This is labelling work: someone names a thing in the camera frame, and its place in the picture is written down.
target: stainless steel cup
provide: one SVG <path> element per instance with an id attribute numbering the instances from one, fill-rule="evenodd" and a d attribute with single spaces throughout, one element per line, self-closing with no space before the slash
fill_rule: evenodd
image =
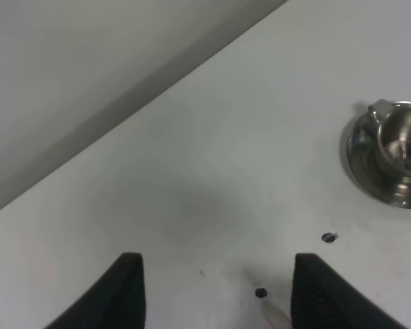
<path id="1" fill-rule="evenodd" d="M 393 180 L 411 183 L 411 102 L 380 99 L 369 106 L 369 116 L 378 166 Z"/>

